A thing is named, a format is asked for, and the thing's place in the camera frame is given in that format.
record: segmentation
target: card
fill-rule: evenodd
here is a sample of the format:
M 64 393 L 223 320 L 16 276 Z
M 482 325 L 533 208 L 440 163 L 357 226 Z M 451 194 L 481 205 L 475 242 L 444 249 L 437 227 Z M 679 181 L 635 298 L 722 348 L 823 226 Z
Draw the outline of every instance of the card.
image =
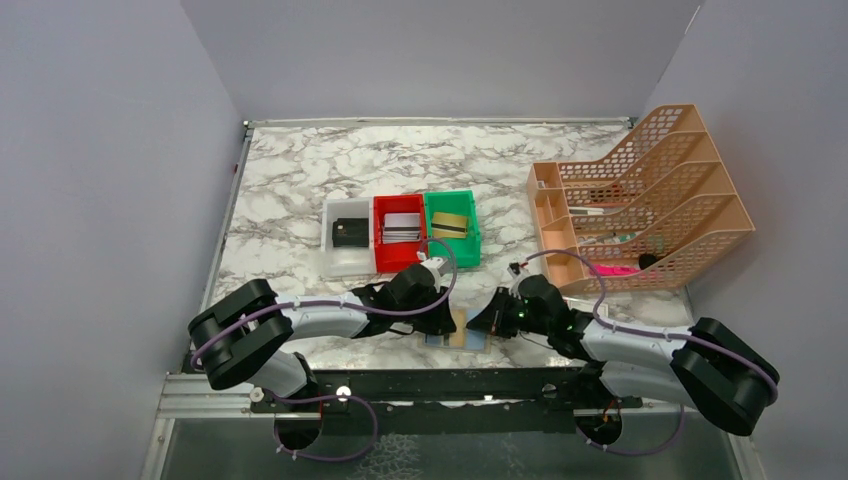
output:
M 419 340 L 419 345 L 464 352 L 489 353 L 491 338 L 483 332 L 465 328 L 465 324 L 480 312 L 482 312 L 480 309 L 451 309 L 451 316 L 454 324 L 456 324 L 456 332 L 447 335 L 424 335 Z
M 468 236 L 468 217 L 436 212 L 430 222 L 436 238 L 465 238 Z
M 333 222 L 333 247 L 368 248 L 367 218 L 340 218 Z
M 383 216 L 384 244 L 417 242 L 421 239 L 421 216 L 417 213 L 387 213 Z

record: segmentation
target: green bin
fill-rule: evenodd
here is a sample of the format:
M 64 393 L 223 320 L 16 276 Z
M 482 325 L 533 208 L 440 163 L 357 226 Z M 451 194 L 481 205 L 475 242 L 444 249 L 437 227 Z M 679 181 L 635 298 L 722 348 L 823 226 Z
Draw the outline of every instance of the green bin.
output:
M 427 236 L 433 236 L 430 225 L 436 212 L 453 213 L 468 217 L 468 236 L 465 238 L 443 238 L 456 255 L 459 268 L 480 265 L 480 226 L 477 224 L 477 210 L 471 190 L 454 192 L 430 192 L 424 194 L 424 211 L 427 215 Z M 448 252 L 439 244 L 431 243 L 430 256 L 447 257 Z

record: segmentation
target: black card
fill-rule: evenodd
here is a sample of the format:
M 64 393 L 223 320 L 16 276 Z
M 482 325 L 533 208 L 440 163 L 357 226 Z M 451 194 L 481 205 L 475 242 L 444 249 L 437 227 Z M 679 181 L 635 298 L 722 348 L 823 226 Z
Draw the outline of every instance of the black card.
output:
M 334 247 L 368 248 L 368 219 L 340 218 L 333 222 Z

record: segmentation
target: screw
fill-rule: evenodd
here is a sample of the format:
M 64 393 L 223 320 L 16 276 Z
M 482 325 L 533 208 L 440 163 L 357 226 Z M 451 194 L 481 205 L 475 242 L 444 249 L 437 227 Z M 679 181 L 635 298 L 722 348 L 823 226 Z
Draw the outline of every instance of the screw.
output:
M 250 391 L 248 398 L 250 398 L 251 402 L 259 403 L 262 401 L 263 398 L 265 398 L 265 392 L 263 392 L 262 389 L 259 387 L 254 387 Z
M 545 398 L 556 398 L 556 387 L 550 383 L 545 384 L 545 386 L 542 387 L 542 395 Z

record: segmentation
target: gold card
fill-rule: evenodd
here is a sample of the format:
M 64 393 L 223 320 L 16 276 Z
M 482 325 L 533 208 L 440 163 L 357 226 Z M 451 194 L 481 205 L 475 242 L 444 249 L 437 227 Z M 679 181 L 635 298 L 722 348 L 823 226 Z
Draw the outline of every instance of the gold card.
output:
M 465 238 L 468 236 L 468 217 L 436 212 L 430 222 L 436 238 Z
M 465 317 L 465 310 L 451 310 L 453 323 L 456 325 L 456 332 L 449 335 L 448 345 L 452 348 L 462 348 L 465 346 L 465 324 L 468 320 Z

